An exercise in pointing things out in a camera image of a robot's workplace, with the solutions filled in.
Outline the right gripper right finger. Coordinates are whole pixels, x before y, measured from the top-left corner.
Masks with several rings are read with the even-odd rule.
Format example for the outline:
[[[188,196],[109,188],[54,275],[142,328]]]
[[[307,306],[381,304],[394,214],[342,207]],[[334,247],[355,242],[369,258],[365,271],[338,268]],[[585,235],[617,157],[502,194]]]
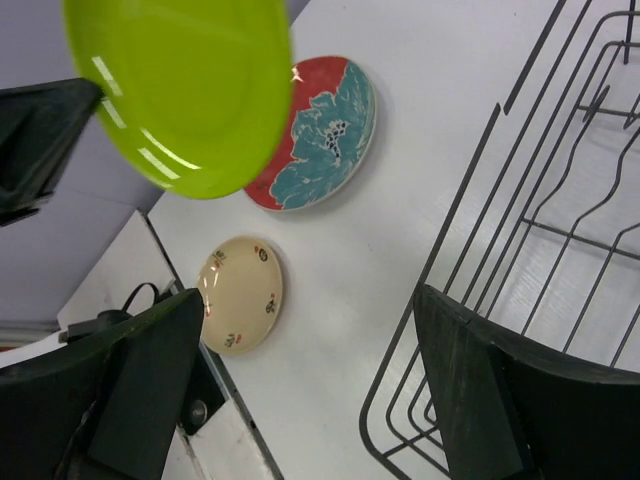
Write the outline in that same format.
[[[638,478],[638,373],[560,353],[429,285],[413,313],[452,478]]]

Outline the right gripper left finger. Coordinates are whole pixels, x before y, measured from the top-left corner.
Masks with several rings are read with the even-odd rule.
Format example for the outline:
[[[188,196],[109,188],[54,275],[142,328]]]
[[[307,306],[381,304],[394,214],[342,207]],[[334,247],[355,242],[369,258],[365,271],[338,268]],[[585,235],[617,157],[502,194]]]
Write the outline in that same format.
[[[4,479],[159,479],[204,316],[197,289],[1,370]]]

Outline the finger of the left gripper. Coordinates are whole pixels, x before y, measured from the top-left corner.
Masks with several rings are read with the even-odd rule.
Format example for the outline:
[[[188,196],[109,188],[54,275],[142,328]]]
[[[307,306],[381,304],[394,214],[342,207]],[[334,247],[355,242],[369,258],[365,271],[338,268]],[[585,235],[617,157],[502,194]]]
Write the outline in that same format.
[[[33,216],[51,199],[103,98],[73,78],[1,91],[1,223]]]

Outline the lime green plate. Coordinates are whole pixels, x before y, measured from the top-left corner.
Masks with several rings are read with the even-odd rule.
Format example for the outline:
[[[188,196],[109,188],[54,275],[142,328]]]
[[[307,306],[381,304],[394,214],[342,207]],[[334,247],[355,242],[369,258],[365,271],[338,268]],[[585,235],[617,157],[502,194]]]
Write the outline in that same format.
[[[79,75],[102,125],[160,188],[215,199],[250,184],[288,121],[292,55],[282,1],[66,1]]]

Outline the beige floral plate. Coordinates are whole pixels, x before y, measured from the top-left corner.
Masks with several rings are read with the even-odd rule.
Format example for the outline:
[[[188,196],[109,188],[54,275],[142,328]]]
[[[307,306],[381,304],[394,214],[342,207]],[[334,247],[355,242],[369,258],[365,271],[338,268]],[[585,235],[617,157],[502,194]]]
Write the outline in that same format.
[[[284,276],[275,251],[254,236],[237,236],[208,256],[197,279],[204,302],[201,339],[221,356],[239,356],[276,325]]]

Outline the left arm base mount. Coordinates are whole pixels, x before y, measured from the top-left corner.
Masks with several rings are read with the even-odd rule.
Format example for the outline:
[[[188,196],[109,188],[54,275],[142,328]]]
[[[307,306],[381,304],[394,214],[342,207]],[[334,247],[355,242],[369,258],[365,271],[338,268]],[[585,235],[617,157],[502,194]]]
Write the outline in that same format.
[[[196,354],[178,418],[188,436],[195,435],[226,402],[202,350]]]

